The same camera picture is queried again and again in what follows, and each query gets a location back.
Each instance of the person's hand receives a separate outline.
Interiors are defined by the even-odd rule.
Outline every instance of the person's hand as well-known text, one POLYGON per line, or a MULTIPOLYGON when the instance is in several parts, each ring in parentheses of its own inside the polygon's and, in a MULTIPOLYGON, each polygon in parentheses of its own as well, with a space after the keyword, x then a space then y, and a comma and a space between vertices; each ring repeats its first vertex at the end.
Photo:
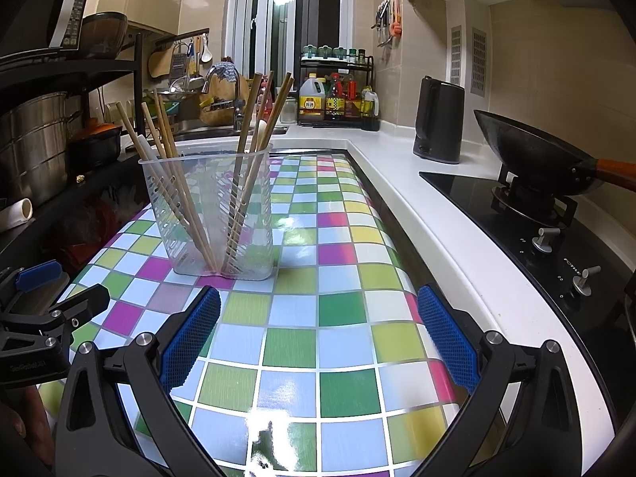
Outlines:
POLYGON ((30 446, 35 456, 44 464, 51 466, 55 459, 55 445, 37 387, 33 385, 24 388, 24 403, 24 417, 5 405, 0 404, 0 407, 4 409, 4 414, 20 437, 30 446))

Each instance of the wok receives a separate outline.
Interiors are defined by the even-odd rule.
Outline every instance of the wok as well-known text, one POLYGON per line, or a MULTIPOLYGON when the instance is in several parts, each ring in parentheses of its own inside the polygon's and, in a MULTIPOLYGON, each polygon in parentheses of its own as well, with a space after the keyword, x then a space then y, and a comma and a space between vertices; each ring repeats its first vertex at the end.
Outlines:
POLYGON ((596 159, 540 129, 486 111, 475 117, 488 145, 524 185, 555 195, 578 195, 602 181, 636 192, 636 165, 596 159))

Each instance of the orange wok handle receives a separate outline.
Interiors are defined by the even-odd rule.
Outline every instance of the orange wok handle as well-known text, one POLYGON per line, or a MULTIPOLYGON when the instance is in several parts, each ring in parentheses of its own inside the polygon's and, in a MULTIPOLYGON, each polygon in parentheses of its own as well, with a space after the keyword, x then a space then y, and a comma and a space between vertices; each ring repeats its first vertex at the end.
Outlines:
POLYGON ((634 163, 597 159, 594 176, 597 179, 636 192, 636 164, 634 163))

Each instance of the gas stove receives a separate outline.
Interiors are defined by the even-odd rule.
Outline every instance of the gas stove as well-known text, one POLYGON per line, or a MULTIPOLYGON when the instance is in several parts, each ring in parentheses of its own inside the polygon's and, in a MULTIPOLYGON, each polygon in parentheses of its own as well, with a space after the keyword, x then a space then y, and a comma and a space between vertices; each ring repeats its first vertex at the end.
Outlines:
POLYGON ((629 268, 576 219, 576 201, 537 195, 510 181, 505 167, 498 180, 420 176, 477 224, 545 298, 587 360, 618 429, 636 402, 630 369, 636 347, 625 312, 626 284, 636 280, 629 268))

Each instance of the white countertop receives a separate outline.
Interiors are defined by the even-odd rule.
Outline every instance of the white countertop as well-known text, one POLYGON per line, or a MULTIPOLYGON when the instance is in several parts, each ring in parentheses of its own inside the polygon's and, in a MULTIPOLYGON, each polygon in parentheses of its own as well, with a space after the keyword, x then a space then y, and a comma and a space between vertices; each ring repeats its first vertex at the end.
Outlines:
MULTIPOLYGON (((195 140, 195 145, 218 140, 195 140)), ((430 269, 454 308, 466 310, 483 330, 498 330, 511 343, 541 346, 559 342, 574 384, 583 435, 583 468, 614 437, 612 422, 594 376, 561 321, 532 283, 459 208, 419 177, 420 171, 496 179, 500 163, 487 145, 464 142, 458 165, 420 159, 405 135, 359 129, 291 126, 273 136, 274 148, 349 151, 430 269)), ((502 410, 506 416, 511 392, 502 410)))

